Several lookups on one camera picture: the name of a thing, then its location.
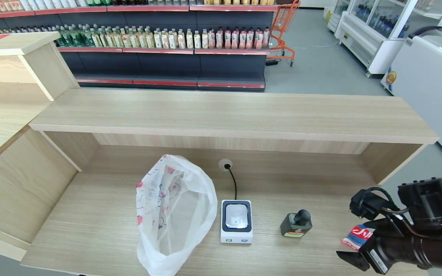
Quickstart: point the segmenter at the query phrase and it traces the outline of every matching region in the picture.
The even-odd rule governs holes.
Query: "black bottle cap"
[[[294,217],[294,222],[296,223],[296,225],[306,225],[311,219],[312,216],[310,215],[310,212],[305,209],[301,209]]]

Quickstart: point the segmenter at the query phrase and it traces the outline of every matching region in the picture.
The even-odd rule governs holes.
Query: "red and blue package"
[[[374,229],[366,228],[364,224],[356,225],[341,243],[350,246],[354,250],[359,250],[361,246],[373,235]]]

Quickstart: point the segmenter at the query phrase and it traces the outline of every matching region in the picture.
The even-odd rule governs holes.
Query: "counter top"
[[[0,151],[50,103],[36,84],[0,82]]]
[[[79,89],[30,126],[39,131],[431,144],[398,97]]]
[[[56,31],[44,33],[11,33],[0,38],[0,56],[28,54],[59,38]]]

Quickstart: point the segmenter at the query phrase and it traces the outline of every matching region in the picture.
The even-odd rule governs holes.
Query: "glass door refrigerator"
[[[335,37],[370,77],[385,74],[405,38],[424,26],[442,26],[442,0],[352,0]]]
[[[338,0],[333,10],[332,16],[330,16],[330,21],[328,21],[327,27],[335,32],[337,26],[339,25],[340,18],[342,17],[342,12],[346,11],[351,4],[351,0]]]

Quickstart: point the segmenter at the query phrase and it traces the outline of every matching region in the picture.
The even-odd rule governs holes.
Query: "refrigerator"
[[[442,146],[442,27],[409,35],[381,83],[434,129]]]
[[[385,74],[406,37],[425,26],[442,26],[442,0],[352,0],[335,37],[370,77]]]

